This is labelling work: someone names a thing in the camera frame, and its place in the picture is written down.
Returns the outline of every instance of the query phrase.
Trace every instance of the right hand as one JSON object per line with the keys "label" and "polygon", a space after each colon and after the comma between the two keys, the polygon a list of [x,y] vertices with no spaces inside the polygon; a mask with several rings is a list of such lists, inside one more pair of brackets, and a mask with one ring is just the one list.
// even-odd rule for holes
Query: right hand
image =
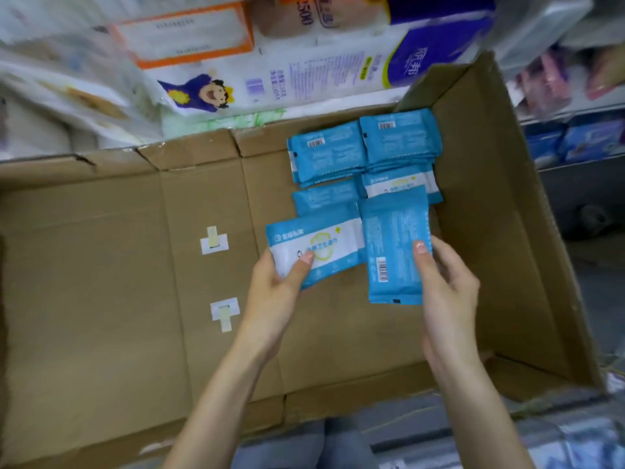
{"label": "right hand", "polygon": [[449,281],[442,277],[426,244],[415,241],[412,252],[423,283],[423,353],[438,379],[479,363],[475,335],[479,280],[449,244],[432,236],[432,245]]}

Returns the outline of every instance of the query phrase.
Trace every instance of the wet wipes packet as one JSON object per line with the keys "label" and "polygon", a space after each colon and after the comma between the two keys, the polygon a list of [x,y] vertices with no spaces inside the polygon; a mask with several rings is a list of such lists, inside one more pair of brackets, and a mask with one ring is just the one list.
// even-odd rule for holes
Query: wet wipes packet
{"label": "wet wipes packet", "polygon": [[372,167],[405,165],[442,153],[441,133],[430,109],[361,117],[360,126]]}
{"label": "wet wipes packet", "polygon": [[357,121],[287,141],[293,181],[307,188],[332,179],[361,173],[367,166],[360,125]]}
{"label": "wet wipes packet", "polygon": [[420,305],[423,287],[412,259],[412,242],[432,252],[425,186],[366,199],[360,203],[369,269],[371,303]]}
{"label": "wet wipes packet", "polygon": [[284,278],[306,250],[314,252],[302,290],[364,262],[363,221],[356,203],[336,204],[266,228],[277,274]]}
{"label": "wet wipes packet", "polygon": [[360,200],[356,178],[349,178],[324,186],[293,192],[293,202],[298,216],[305,216],[322,207]]}
{"label": "wet wipes packet", "polygon": [[362,175],[362,181],[367,197],[425,186],[430,204],[442,202],[441,191],[436,184],[431,163],[416,163],[381,173],[367,172]]}

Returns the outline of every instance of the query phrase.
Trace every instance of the barcode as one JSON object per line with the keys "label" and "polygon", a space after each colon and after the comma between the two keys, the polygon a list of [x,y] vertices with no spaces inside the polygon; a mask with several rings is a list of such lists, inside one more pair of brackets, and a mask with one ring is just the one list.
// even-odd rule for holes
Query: barcode
{"label": "barcode", "polygon": [[262,85],[261,78],[250,78],[249,80],[245,81],[245,86],[249,95],[258,96],[265,94],[265,87],[263,87]]}
{"label": "barcode", "polygon": [[395,120],[391,120],[390,122],[380,122],[378,123],[378,128],[380,130],[386,130],[388,128],[395,128]]}
{"label": "barcode", "polygon": [[317,138],[316,140],[308,141],[308,148],[312,148],[313,146],[320,146],[326,144],[324,138]]}
{"label": "barcode", "polygon": [[377,257],[376,265],[378,265],[378,281],[380,283],[387,283],[389,281],[389,275],[386,269],[386,257],[385,256]]}

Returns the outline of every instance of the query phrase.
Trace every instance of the cardboard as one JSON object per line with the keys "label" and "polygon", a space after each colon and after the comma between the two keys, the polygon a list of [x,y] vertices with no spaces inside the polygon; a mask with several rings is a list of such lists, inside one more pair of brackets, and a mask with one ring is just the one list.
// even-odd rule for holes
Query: cardboard
{"label": "cardboard", "polygon": [[[483,55],[434,66],[396,106],[0,164],[7,464],[113,469],[167,452],[232,343],[265,225],[295,216],[286,139],[421,107],[444,145],[433,216],[482,282],[478,338],[495,385],[515,400],[601,386],[566,250]],[[212,227],[228,249],[203,254]],[[302,293],[244,434],[435,386],[420,308],[371,305],[367,287],[360,266]],[[210,304],[231,298],[241,314],[222,332]]]}

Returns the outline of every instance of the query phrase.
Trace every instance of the cartoon character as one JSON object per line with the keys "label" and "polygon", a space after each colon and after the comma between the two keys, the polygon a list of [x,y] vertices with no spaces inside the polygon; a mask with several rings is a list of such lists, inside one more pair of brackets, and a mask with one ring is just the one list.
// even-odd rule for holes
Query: cartoon character
{"label": "cartoon character", "polygon": [[216,112],[227,109],[228,104],[234,102],[232,87],[225,86],[223,80],[212,78],[209,74],[200,74],[181,86],[160,80],[158,83],[181,109]]}

